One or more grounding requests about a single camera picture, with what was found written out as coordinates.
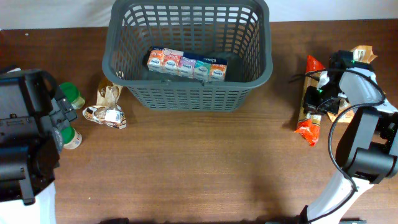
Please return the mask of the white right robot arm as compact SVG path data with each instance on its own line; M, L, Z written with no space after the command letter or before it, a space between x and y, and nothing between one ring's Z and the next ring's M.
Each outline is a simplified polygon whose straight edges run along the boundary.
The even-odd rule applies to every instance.
M328 153L336 172L322 194L302 210L299 223L340 223L344 214L367 190L397 174L397 109L377 84L373 67L340 50L330 56L317 86L307 88L303 109L311 114L331 112L340 119L354 116L337 148Z

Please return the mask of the blue tissue pack box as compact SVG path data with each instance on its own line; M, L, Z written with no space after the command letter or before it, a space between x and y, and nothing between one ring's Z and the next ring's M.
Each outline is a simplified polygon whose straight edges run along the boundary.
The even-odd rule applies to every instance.
M226 77L228 61L222 58L163 47L153 47L146 62L153 72L191 78L203 82L223 82Z

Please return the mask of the orange pasta bag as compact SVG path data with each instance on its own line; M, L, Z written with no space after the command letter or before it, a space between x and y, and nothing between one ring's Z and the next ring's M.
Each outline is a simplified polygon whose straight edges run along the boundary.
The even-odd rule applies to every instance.
M324 68L325 67L315 57L313 57L312 55L307 55L307 66L305 73L321 70ZM298 114L297 129L294 131L294 133L301 134L301 136L305 140L307 140L310 146L316 145L319 140L320 123L322 120L322 116L319 114L311 114L309 112L305 112L303 103L307 88L313 86L316 89L317 85L318 81L309 77L305 77L303 83L301 107Z

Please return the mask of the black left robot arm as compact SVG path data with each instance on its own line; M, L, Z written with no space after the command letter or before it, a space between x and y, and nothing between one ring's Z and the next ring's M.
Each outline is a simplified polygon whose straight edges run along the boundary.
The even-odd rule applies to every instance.
M77 114L45 70L1 74L1 201L35 203L55 181L61 131Z

